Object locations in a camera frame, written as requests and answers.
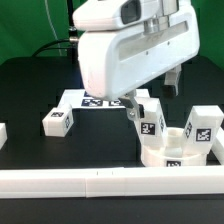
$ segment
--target green background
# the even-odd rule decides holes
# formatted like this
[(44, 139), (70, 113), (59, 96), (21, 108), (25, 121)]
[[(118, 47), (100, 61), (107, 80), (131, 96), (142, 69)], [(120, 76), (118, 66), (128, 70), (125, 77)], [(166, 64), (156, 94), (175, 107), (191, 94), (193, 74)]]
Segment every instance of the green background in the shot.
[[(73, 0), (75, 8), (84, 1)], [(199, 23), (199, 54), (224, 69), (224, 1), (192, 0), (192, 4)], [(48, 6), (58, 38), (67, 38), (66, 1), (48, 0)], [(31, 56), (54, 39), (44, 0), (0, 0), (0, 64), (9, 58)], [(59, 55), (59, 52), (42, 55)]]

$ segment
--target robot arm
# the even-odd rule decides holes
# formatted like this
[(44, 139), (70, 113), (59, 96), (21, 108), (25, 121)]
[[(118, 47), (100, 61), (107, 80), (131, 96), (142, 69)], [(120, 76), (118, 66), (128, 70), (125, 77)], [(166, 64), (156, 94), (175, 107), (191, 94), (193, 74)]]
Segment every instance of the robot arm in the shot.
[(78, 54), (91, 96), (118, 99), (198, 53), (194, 9), (190, 0), (178, 3), (89, 0), (74, 13), (75, 26), (86, 31)]

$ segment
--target black surface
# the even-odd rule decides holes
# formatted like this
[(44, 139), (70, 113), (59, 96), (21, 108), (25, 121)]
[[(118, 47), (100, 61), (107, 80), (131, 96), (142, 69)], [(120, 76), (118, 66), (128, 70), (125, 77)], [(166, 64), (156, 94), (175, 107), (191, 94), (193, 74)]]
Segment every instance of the black surface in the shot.
[[(143, 86), (159, 97), (167, 126), (184, 127), (192, 105), (224, 109), (224, 72), (200, 57), (183, 66), (179, 96), (162, 95), (164, 76)], [(0, 67), (0, 121), (7, 144), (0, 169), (140, 166), (125, 110), (74, 110), (65, 138), (45, 137), (41, 121), (64, 89), (80, 88), (79, 70), (63, 58), (15, 58)], [(210, 163), (217, 163), (209, 155)], [(224, 195), (0, 200), (0, 223), (223, 223)]]

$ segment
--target white block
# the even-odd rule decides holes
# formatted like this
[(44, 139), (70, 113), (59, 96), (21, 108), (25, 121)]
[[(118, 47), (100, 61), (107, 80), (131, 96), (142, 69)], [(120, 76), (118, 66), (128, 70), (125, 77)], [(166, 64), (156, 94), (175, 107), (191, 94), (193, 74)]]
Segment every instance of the white block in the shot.
[(224, 165), (224, 131), (222, 128), (219, 129), (214, 144), (212, 146), (212, 151), (221, 165)]
[(7, 140), (5, 124), (0, 123), (0, 149), (3, 147)]
[(141, 144), (150, 147), (164, 147), (167, 128), (159, 99), (138, 98), (137, 102), (143, 104), (145, 115), (135, 123)]
[(218, 106), (194, 106), (181, 139), (183, 153), (208, 154), (223, 118)]
[(46, 136), (64, 137), (74, 123), (71, 105), (53, 108), (42, 122)]

